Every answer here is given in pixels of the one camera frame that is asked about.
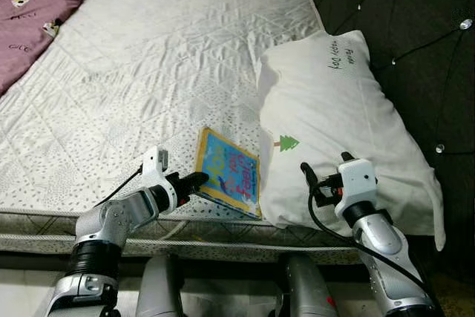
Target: pillowcase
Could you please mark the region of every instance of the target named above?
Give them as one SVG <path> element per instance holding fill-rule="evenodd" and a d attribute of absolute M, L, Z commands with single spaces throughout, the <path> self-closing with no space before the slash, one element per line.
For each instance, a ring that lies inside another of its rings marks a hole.
<path fill-rule="evenodd" d="M 315 228 L 308 186 L 300 170 L 308 162 L 318 179 L 337 172 L 341 152 L 365 158 L 378 178 L 377 209 L 387 209 L 409 235 L 435 235 L 445 244 L 442 191 L 434 171 L 406 131 L 392 102 L 369 69 L 360 31 L 306 39 L 268 49 L 261 57 L 261 210 L 273 225 Z M 350 235 L 334 206 L 317 208 L 329 228 Z"/>

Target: black tufted headboard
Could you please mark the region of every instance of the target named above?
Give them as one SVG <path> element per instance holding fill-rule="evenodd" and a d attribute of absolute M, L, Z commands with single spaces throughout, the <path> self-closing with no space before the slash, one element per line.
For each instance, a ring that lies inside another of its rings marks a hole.
<path fill-rule="evenodd" d="M 442 185 L 441 262 L 473 269 L 474 0 L 314 0 L 328 33 L 363 32 L 376 79 Z"/>

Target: pink blanket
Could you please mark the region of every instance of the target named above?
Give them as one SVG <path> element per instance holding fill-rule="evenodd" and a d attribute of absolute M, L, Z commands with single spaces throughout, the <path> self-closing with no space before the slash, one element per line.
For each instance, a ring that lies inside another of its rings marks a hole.
<path fill-rule="evenodd" d="M 83 0 L 0 0 L 0 96 L 53 41 Z"/>

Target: book cover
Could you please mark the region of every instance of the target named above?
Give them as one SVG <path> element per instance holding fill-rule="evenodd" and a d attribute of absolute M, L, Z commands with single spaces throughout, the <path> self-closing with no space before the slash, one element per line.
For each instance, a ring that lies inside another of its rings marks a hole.
<path fill-rule="evenodd" d="M 245 215 L 262 217 L 258 157 L 204 128 L 198 144 L 196 171 L 209 175 L 200 195 Z"/>

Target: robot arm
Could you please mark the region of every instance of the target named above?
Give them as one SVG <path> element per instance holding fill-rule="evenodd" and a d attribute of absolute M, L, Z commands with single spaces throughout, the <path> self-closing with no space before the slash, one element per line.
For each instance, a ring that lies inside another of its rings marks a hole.
<path fill-rule="evenodd" d="M 361 244 L 378 253 L 422 282 L 409 259 L 406 237 L 392 225 L 386 211 L 375 209 L 377 179 L 373 165 L 368 160 L 353 159 L 348 153 L 342 156 L 345 163 L 338 167 L 338 173 L 320 183 L 310 166 L 302 164 L 317 206 L 334 204 L 336 216 L 353 229 L 356 247 Z M 320 192 L 324 186 L 330 188 L 332 197 Z M 371 290 L 384 316 L 437 316 L 433 301 L 418 284 L 375 254 L 360 250 L 360 257 L 369 270 Z"/>
<path fill-rule="evenodd" d="M 208 180 L 200 172 L 182 179 L 178 173 L 165 177 L 167 159 L 166 151 L 151 148 L 144 153 L 141 189 L 79 217 L 68 271 L 56 284 L 46 316 L 120 316 L 114 310 L 117 273 L 127 237 L 159 213 L 173 212 L 188 202 L 188 196 Z"/>

